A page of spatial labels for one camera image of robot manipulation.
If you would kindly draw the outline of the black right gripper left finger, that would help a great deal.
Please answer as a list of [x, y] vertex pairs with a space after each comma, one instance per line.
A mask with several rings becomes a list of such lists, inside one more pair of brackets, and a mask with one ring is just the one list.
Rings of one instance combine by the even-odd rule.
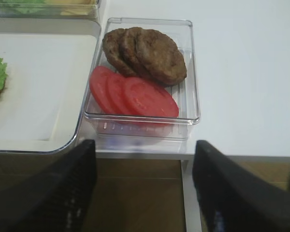
[[80, 232], [97, 182], [96, 146], [84, 140], [0, 192], [0, 232]]

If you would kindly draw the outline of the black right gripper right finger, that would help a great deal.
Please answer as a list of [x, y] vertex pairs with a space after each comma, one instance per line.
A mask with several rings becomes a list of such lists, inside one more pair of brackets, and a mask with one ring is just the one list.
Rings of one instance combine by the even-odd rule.
[[210, 232], [290, 232], [290, 193], [196, 142], [193, 183]]

